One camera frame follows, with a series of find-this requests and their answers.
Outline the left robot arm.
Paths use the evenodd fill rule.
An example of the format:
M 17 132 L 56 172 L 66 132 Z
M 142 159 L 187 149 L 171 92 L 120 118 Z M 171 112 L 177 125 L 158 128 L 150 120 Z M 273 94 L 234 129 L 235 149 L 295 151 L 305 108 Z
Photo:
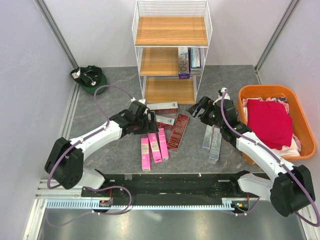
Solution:
M 103 173 L 87 169 L 84 161 L 103 146 L 127 135 L 156 133 L 156 114 L 143 99 L 131 102 L 128 109 L 111 116 L 96 129 L 70 140 L 61 137 L 52 147 L 44 170 L 48 173 L 47 188 L 63 187 L 66 190 L 79 185 L 99 197 L 106 196 L 110 185 Z

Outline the silver Protefix toothpaste box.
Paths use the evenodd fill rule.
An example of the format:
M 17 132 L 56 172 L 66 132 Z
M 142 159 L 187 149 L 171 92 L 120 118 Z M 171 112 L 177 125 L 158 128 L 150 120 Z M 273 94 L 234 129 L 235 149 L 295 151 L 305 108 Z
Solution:
M 222 134 L 220 132 L 220 128 L 215 127 L 213 129 L 212 140 L 211 140 L 211 148 L 209 150 L 209 162 L 215 164 L 220 157 L 220 149 L 222 142 Z

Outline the purple RiO toothpaste box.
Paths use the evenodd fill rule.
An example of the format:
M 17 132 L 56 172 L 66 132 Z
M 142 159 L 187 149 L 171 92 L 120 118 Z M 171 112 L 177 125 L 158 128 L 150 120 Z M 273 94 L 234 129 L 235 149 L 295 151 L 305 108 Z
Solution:
M 178 47 L 178 77 L 179 79 L 190 78 L 189 49 Z

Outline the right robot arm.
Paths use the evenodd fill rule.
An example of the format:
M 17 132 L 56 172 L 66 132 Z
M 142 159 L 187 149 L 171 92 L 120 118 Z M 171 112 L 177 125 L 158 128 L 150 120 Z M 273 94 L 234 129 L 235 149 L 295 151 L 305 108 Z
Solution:
M 245 173 L 229 184 L 235 197 L 252 193 L 273 205 L 282 216 L 287 217 L 311 205 L 315 207 L 315 192 L 309 169 L 295 166 L 267 147 L 256 134 L 238 120 L 236 107 L 228 94 L 217 100 L 207 96 L 189 107 L 192 117 L 198 117 L 208 126 L 217 126 L 222 138 L 250 157 L 268 176 L 267 179 Z

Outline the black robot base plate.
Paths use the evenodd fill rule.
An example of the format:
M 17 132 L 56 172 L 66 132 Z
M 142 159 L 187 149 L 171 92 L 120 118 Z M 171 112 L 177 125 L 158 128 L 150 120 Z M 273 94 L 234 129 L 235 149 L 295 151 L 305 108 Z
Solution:
M 127 188 L 133 197 L 160 194 L 187 194 L 211 198 L 253 197 L 254 194 L 245 193 L 238 184 L 238 179 L 248 173 L 249 171 L 242 170 L 237 173 L 106 174 L 101 187 L 90 191 L 85 186 L 81 195 L 91 197 L 111 194 L 113 198 L 119 198 L 122 193 L 120 189 L 105 190 L 105 188 L 122 186 Z

